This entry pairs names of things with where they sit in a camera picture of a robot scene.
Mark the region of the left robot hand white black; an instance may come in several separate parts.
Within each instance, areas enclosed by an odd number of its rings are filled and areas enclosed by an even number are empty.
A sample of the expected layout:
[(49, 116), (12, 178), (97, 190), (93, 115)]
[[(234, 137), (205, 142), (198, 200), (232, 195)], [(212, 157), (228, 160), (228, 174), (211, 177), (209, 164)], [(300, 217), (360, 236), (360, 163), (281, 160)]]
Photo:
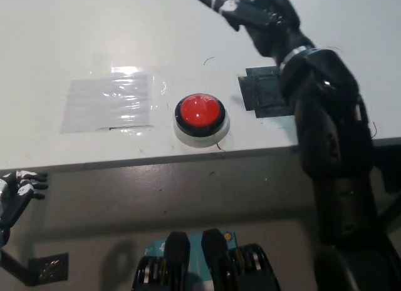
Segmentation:
[(44, 200), (48, 174), (16, 170), (1, 176), (1, 230), (9, 230), (31, 200)]

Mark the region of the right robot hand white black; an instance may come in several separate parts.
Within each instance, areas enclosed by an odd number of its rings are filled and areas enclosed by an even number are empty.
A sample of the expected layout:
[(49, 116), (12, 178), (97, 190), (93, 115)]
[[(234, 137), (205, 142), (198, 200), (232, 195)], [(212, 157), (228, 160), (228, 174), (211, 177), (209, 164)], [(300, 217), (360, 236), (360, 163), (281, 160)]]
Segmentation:
[(313, 42), (300, 29), (300, 19), (289, 0), (198, 0), (235, 31), (245, 27), (258, 53), (279, 66), (287, 55)]

